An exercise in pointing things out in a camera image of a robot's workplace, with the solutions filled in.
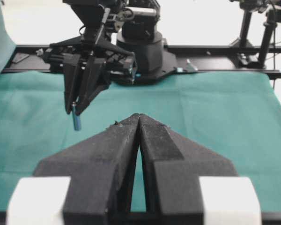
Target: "black pole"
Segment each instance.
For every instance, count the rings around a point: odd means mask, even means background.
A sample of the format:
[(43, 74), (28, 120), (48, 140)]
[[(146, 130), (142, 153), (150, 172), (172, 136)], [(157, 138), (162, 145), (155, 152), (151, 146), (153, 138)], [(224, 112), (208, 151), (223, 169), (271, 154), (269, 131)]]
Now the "black pole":
[(259, 57), (258, 57), (258, 61), (260, 63), (261, 68), (264, 67), (264, 64), (266, 61), (266, 56), (269, 51), (272, 35), (274, 32), (274, 29), (277, 26), (276, 21), (273, 20), (273, 17), (274, 17), (274, 10), (270, 10), (267, 15), (267, 21), (264, 23), (264, 26), (266, 27), (266, 29), (265, 29), (265, 32), (263, 35), (262, 44), (260, 47), (260, 52), (259, 52)]
[(243, 23), (242, 28), (240, 31), (240, 41), (239, 41), (239, 47), (245, 48), (247, 44), (247, 37), (249, 33), (249, 27), (251, 23), (252, 13), (249, 11), (244, 11), (244, 17), (243, 17)]

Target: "white background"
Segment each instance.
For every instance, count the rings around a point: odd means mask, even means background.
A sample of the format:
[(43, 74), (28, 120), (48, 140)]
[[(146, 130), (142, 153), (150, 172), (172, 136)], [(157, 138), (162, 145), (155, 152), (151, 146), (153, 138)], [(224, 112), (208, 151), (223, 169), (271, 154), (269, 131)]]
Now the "white background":
[[(170, 45), (228, 45), (240, 32), (243, 11), (229, 0), (159, 0), (162, 18), (159, 31)], [(82, 23), (62, 0), (5, 0), (2, 7), (6, 29), (20, 45), (49, 44), (78, 35)], [(260, 45), (265, 14), (254, 13), (249, 40)], [(281, 41), (281, 24), (277, 42)], [(281, 55), (277, 57), (281, 69)], [(273, 68), (273, 61), (267, 61)], [(275, 93), (281, 102), (281, 79)]]

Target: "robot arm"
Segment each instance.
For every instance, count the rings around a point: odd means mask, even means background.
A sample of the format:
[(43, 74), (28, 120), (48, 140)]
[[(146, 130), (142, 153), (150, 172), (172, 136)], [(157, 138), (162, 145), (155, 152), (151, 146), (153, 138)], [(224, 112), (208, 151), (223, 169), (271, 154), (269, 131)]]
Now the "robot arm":
[(43, 59), (51, 72), (63, 73), (65, 108), (79, 116), (90, 102), (107, 89), (113, 78), (133, 83), (137, 70), (133, 52), (113, 45), (118, 32), (133, 12), (128, 0), (64, 0), (83, 22), (81, 36), (51, 44)]

